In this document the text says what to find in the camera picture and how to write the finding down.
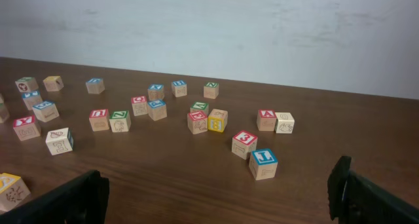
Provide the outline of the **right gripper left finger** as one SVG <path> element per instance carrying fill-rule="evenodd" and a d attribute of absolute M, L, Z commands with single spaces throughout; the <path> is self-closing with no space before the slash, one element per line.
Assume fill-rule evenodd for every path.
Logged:
<path fill-rule="evenodd" d="M 109 179 L 91 170 L 1 215 L 1 224 L 104 224 Z"/>

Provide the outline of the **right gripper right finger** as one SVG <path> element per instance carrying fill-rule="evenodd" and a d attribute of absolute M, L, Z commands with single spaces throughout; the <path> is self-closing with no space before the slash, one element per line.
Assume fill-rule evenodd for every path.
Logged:
<path fill-rule="evenodd" d="M 327 180 L 329 215 L 342 223 L 418 224 L 418 209 L 350 170 L 341 156 Z"/>

